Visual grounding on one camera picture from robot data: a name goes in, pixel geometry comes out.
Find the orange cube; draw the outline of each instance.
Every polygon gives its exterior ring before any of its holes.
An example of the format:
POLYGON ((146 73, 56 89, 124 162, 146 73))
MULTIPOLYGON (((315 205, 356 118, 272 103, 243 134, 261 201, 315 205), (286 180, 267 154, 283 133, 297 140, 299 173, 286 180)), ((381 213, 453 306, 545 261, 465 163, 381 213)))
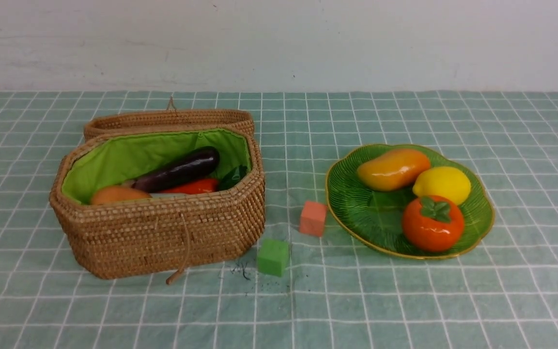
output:
POLYGON ((326 205, 313 201, 305 201, 305 206, 301 213, 299 232, 309 236, 321 237, 324 234, 325 222, 326 205))

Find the lemon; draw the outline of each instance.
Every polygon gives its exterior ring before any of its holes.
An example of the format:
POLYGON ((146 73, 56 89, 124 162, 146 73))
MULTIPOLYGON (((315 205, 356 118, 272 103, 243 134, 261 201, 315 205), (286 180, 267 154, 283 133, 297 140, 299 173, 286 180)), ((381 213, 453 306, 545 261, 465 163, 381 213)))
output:
POLYGON ((456 205, 462 204, 471 194, 471 181, 464 172, 451 166, 432 167, 417 177, 412 192, 417 197, 438 195, 456 205))

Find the red bell pepper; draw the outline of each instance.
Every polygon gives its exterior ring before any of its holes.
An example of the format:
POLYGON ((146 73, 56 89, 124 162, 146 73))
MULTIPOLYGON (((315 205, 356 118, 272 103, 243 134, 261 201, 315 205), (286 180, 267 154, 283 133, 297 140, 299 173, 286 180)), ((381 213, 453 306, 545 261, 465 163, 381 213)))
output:
POLYGON ((175 193, 179 192, 182 194, 201 194, 204 192, 215 192, 217 191, 217 186, 219 185, 219 180, 215 178, 204 178, 198 179, 197 181, 192 181, 186 183, 185 185, 177 186, 175 188, 162 190, 159 193, 175 193))

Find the basket handle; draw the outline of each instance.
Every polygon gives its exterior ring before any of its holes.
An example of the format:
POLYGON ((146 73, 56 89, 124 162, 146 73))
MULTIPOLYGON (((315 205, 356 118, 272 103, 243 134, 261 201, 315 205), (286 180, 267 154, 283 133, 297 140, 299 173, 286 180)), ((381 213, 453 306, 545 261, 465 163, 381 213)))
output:
POLYGON ((184 259, 182 260, 182 263, 180 263, 178 270, 173 274, 171 274, 171 276, 169 276, 167 280, 165 280, 165 283, 167 283, 167 285, 171 285, 173 281, 177 280, 180 277, 180 275, 182 275, 182 273, 186 270, 186 263, 188 262, 188 256, 191 254, 191 234, 188 232, 188 228, 186 227, 184 214, 180 213, 180 218, 182 218, 182 224, 184 225, 184 233, 186 235, 186 253, 184 254, 184 259))
POLYGON ((170 108, 173 108, 173 113, 175 113, 176 115, 178 114, 178 109, 175 107, 175 104, 173 103, 173 96, 172 95, 169 96, 169 102, 168 102, 167 108, 165 110, 168 111, 170 108))

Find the green leaf plate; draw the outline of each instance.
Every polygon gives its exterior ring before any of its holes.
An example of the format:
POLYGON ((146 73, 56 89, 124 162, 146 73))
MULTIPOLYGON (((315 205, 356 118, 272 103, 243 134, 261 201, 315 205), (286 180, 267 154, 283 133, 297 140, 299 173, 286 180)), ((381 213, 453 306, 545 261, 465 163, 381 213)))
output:
POLYGON ((483 184, 468 168, 446 159, 430 148, 414 144, 360 146, 330 167, 326 176, 326 195, 330 214, 352 236, 374 250, 405 258, 446 259, 475 248, 494 224, 494 209, 483 184), (433 254, 412 245, 402 233, 403 209, 416 196, 412 186, 392 192, 376 192, 361 183, 357 168, 393 148, 410 148, 423 152, 434 166, 453 166, 471 181, 471 194, 459 208, 465 217, 465 231, 449 250, 433 254))

